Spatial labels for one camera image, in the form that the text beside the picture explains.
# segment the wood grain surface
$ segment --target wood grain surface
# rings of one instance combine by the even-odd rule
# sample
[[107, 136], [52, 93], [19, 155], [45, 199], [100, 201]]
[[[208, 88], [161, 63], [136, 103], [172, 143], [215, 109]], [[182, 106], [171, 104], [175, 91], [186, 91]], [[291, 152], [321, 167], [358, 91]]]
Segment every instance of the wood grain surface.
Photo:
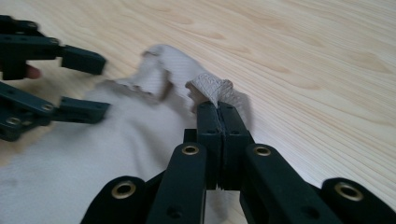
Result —
[[[56, 104], [81, 98], [168, 44], [248, 94], [255, 140], [307, 182], [350, 178], [396, 209], [395, 1], [0, 0], [0, 14], [108, 59], [102, 77], [32, 62], [43, 77], [11, 85]], [[49, 129], [1, 141], [1, 164]], [[244, 222], [235, 201], [226, 223]]]

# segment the black plastic part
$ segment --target black plastic part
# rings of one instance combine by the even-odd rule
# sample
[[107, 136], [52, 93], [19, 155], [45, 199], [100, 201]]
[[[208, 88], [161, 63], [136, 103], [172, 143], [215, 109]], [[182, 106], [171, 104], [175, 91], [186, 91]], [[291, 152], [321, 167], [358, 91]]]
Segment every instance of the black plastic part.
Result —
[[64, 47], [62, 57], [61, 67], [93, 75], [101, 75], [106, 63], [106, 59], [98, 53], [71, 46]]
[[53, 114], [52, 120], [94, 124], [104, 118], [109, 107], [110, 104], [107, 103], [62, 97], [61, 105]]
[[239, 194], [239, 202], [249, 224], [268, 223], [269, 214], [257, 190], [249, 178], [245, 178]]
[[197, 143], [207, 150], [207, 182], [208, 189], [216, 189], [220, 176], [222, 158], [222, 128], [218, 112], [210, 102], [197, 107]]
[[[118, 184], [122, 183], [125, 185], [118, 188]], [[131, 183], [135, 187], [132, 195], [126, 198], [114, 197], [114, 193], [122, 195], [131, 190], [128, 187]], [[134, 220], [140, 215], [145, 191], [145, 182], [137, 177], [121, 176], [110, 181], [95, 197], [81, 224], [136, 223]]]
[[13, 142], [37, 126], [52, 120], [97, 123], [110, 104], [64, 97], [60, 108], [24, 91], [0, 82], [0, 139]]
[[176, 147], [146, 223], [203, 223], [205, 168], [205, 147], [196, 143], [184, 143]]
[[0, 63], [3, 80], [23, 79], [26, 60], [53, 60], [60, 47], [53, 38], [25, 35], [0, 35]]
[[354, 181], [328, 179], [324, 181], [319, 195], [344, 223], [396, 223], [395, 212]]
[[269, 214], [267, 223], [342, 223], [273, 147], [247, 147], [245, 169]]
[[224, 127], [219, 187], [226, 190], [240, 190], [243, 179], [241, 159], [245, 155], [245, 148], [252, 143], [250, 132], [232, 105], [219, 102], [218, 112]]
[[[125, 219], [118, 223], [202, 223], [205, 186], [214, 188], [218, 181], [223, 181], [223, 176], [230, 178], [222, 182], [227, 184], [225, 188], [240, 186], [240, 203], [249, 224], [396, 223], [395, 213], [355, 182], [338, 178], [326, 181], [320, 190], [305, 183], [273, 147], [245, 146], [246, 139], [249, 143], [254, 140], [234, 110], [224, 103], [219, 108], [210, 103], [199, 105], [198, 129], [185, 130], [184, 144], [175, 149], [167, 170], [146, 184], [140, 215], [133, 222]], [[233, 139], [230, 135], [237, 133], [232, 131], [242, 131], [242, 141]], [[186, 155], [182, 151], [186, 147], [197, 147], [200, 153]], [[224, 169], [231, 169], [237, 175], [232, 176], [232, 172], [224, 175]], [[340, 195], [334, 195], [334, 185], [340, 182], [361, 191], [364, 200], [346, 202]], [[90, 213], [90, 216], [101, 214]]]
[[63, 57], [62, 67], [100, 75], [106, 59], [92, 51], [71, 46], [61, 47], [59, 40], [38, 32], [33, 21], [16, 21], [0, 16], [0, 64], [3, 80], [23, 79], [26, 61], [54, 60]]

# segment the brass grommet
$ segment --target brass grommet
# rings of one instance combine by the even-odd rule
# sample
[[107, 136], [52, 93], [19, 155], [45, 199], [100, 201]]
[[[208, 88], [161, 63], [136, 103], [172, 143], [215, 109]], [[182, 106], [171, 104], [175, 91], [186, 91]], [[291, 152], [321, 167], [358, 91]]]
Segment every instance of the brass grommet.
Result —
[[194, 147], [194, 146], [186, 146], [181, 149], [181, 152], [183, 152], [186, 155], [191, 156], [191, 155], [197, 154], [199, 152], [199, 148]]
[[130, 181], [121, 181], [111, 190], [111, 195], [116, 199], [126, 199], [136, 191], [136, 185]]
[[334, 186], [334, 189], [339, 195], [351, 201], [358, 202], [364, 198], [360, 190], [354, 188], [353, 186], [345, 182], [340, 182], [336, 184]]
[[254, 153], [259, 156], [269, 156], [271, 155], [271, 150], [266, 147], [254, 147]]

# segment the crumpled fabric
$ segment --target crumpled fabric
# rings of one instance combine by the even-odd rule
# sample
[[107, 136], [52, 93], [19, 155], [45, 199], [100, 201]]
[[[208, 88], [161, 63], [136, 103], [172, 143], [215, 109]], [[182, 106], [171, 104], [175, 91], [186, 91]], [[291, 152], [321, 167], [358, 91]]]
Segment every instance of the crumpled fabric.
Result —
[[[85, 99], [111, 104], [103, 121], [58, 123], [0, 167], [0, 223], [79, 223], [110, 180], [148, 181], [166, 169], [184, 129], [196, 127], [201, 102], [232, 104], [251, 124], [248, 98], [231, 81], [165, 45], [146, 50], [136, 74], [98, 84]], [[208, 191], [205, 223], [227, 220], [234, 197]]]

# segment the wooden table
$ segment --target wooden table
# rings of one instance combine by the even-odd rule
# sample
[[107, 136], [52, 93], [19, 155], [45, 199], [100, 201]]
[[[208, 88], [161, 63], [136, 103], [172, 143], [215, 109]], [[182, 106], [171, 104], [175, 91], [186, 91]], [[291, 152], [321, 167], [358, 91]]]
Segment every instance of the wooden table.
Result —
[[[396, 209], [394, 1], [0, 0], [0, 14], [108, 59], [102, 77], [34, 62], [44, 76], [11, 85], [57, 104], [128, 77], [149, 46], [172, 45], [250, 96], [255, 140], [307, 182], [350, 178]], [[49, 129], [1, 141], [1, 165]]]

